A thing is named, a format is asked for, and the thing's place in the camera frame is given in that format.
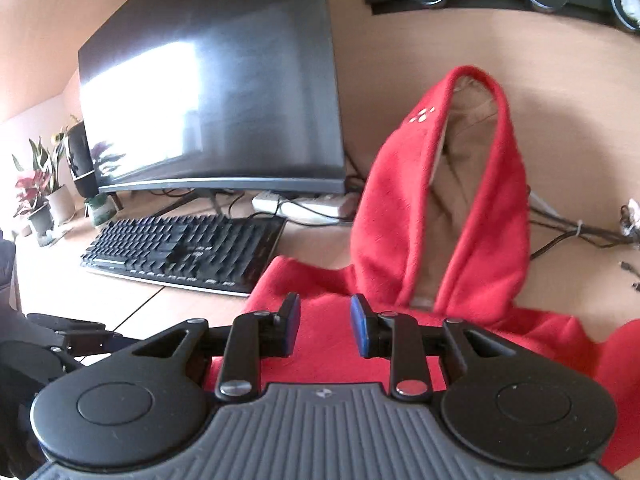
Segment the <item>power strip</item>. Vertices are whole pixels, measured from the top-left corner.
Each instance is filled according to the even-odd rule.
[[[348,193],[346,195],[323,195],[318,198],[296,198],[285,202],[286,199],[280,195],[263,191],[254,197],[252,204],[257,212],[276,214],[276,208],[278,208],[278,216],[289,218],[295,222],[337,224],[340,222],[340,218],[350,218],[355,213],[359,199],[359,194]]]

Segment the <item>monitor stand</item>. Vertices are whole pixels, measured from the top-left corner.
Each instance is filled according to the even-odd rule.
[[[225,194],[231,195],[228,191],[224,189],[194,189],[193,191],[188,192],[185,196],[179,198],[171,205],[157,211],[152,216],[162,216],[163,214],[169,213],[174,209],[178,209],[179,207],[188,204],[189,202],[193,202],[198,198],[208,198],[211,200],[211,204],[213,205],[213,209],[216,210],[216,214],[222,215],[222,208],[217,200],[217,195]]]

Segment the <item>spacebar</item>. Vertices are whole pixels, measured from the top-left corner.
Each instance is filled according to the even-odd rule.
[[[94,267],[105,267],[105,268],[113,268],[113,269],[125,269],[124,263],[127,261],[126,258],[121,256],[106,256],[99,254],[94,258],[92,264]]]

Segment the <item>monitor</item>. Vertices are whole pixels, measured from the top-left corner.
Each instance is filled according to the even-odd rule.
[[[327,0],[127,0],[78,58],[101,192],[344,192]]]

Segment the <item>hood opening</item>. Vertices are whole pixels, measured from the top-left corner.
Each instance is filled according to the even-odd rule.
[[[426,200],[423,254],[411,306],[432,308],[486,169],[497,126],[491,92],[460,78]]]

